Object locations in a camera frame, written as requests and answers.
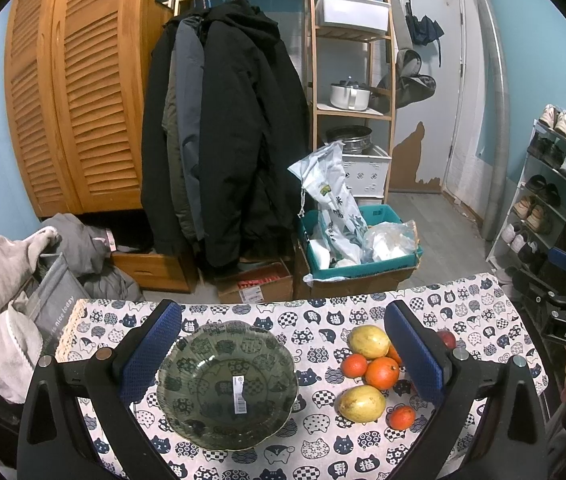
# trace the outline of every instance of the white door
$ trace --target white door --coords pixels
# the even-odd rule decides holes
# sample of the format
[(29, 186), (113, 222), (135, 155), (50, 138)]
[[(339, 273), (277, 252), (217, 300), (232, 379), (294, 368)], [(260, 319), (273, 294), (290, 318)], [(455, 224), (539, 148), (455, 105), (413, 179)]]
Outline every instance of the white door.
[(441, 67), (436, 41), (414, 46), (423, 60), (421, 74), (431, 75), (437, 88), (429, 99), (396, 111), (390, 189), (441, 192), (454, 138), (462, 79), (461, 0), (412, 0), (412, 13), (419, 19), (427, 15), (441, 25), (444, 32), (440, 40)]

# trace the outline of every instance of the door frame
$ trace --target door frame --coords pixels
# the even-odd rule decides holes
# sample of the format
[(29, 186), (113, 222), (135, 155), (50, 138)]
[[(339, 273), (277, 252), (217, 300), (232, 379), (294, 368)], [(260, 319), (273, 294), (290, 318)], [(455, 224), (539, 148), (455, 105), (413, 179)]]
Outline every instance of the door frame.
[[(405, 2), (407, 0), (399, 0), (403, 8), (405, 8)], [(448, 160), (446, 163), (445, 171), (441, 176), (441, 193), (446, 190), (445, 182), (448, 177), (448, 173), (450, 171), (450, 163), (452, 162), (452, 154), (454, 153), (454, 148), (457, 143), (457, 136), (458, 136), (458, 127), (459, 127), (459, 118), (461, 115), (461, 109), (463, 105), (463, 95), (464, 95), (464, 88), (466, 82), (466, 0), (458, 0), (460, 6), (460, 16), (459, 20), (461, 21), (461, 59), (459, 60), (459, 72), (462, 70), (463, 72), (460, 73), (459, 76), (459, 85), (458, 85), (458, 100), (457, 100), (457, 114), (454, 120), (454, 130), (452, 131), (452, 141), (450, 144), (450, 150), (448, 155)]]

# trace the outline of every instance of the wooden drawer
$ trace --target wooden drawer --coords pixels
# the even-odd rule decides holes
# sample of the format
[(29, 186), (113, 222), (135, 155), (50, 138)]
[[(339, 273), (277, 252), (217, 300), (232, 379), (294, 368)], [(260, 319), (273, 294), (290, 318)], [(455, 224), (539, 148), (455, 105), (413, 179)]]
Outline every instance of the wooden drawer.
[(163, 254), (113, 253), (112, 263), (134, 278), (141, 288), (194, 292), (199, 272), (190, 254), (178, 258)]

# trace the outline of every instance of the wooden wardrobe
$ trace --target wooden wardrobe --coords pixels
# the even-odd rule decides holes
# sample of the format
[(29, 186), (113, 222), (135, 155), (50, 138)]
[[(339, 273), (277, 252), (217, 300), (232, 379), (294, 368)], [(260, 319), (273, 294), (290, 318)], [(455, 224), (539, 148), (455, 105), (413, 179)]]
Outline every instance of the wooden wardrobe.
[(145, 83), (171, 16), (154, 0), (13, 1), (7, 115), (39, 217), (141, 208)]

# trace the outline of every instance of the tablecloth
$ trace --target tablecloth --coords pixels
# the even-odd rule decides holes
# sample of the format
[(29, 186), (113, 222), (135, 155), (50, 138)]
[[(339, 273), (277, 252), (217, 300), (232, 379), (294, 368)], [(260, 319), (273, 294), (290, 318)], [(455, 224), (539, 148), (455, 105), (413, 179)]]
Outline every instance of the tablecloth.
[[(457, 345), (475, 358), (505, 363), (513, 354), (528, 361), (537, 393), (548, 384), (532, 340), (519, 314), (491, 274), (407, 290), (329, 300), (265, 304), (183, 305), (182, 334), (208, 322), (240, 319), (271, 332), (294, 356), (299, 395), (292, 415), (275, 435), (253, 449), (208, 451), (179, 437), (167, 424), (156, 400), (156, 384), (132, 407), (148, 439), (181, 479), (317, 480), (319, 477), (383, 480), (419, 436), (434, 407), (413, 389), (405, 369), (389, 391), (387, 411), (408, 404), (417, 412), (406, 431), (388, 428), (384, 418), (354, 424), (339, 415), (334, 399), (361, 380), (344, 378), (339, 364), (351, 352), (349, 332), (361, 324), (383, 328), (385, 306), (404, 300), (417, 318), (435, 330), (450, 330)], [(156, 303), (80, 300), (66, 330), (57, 359), (89, 358), (101, 346), (116, 346), (125, 333), (142, 323)], [(103, 465), (125, 476), (88, 399), (79, 399), (84, 421)], [(474, 402), (449, 460), (465, 452), (485, 405)]]

